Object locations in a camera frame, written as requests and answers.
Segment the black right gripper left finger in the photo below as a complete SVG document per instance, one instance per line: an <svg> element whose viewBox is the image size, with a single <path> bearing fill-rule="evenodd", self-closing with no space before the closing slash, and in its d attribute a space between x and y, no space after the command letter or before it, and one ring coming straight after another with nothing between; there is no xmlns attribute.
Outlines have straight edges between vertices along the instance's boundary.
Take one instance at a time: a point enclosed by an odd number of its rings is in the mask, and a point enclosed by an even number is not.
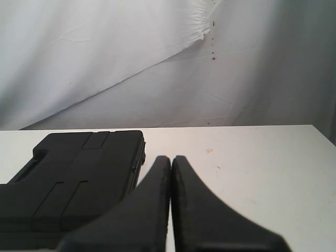
<svg viewBox="0 0 336 252"><path fill-rule="evenodd" d="M136 189L103 216L66 235L57 251L165 251L171 162L158 156Z"/></svg>

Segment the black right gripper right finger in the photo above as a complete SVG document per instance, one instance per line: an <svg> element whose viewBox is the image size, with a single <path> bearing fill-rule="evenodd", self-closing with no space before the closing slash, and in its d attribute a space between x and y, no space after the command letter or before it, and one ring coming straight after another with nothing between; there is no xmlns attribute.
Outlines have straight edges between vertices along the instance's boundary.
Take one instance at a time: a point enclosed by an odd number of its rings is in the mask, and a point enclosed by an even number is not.
<svg viewBox="0 0 336 252"><path fill-rule="evenodd" d="M218 198L185 156L172 163L171 205L176 251L290 251L282 236Z"/></svg>

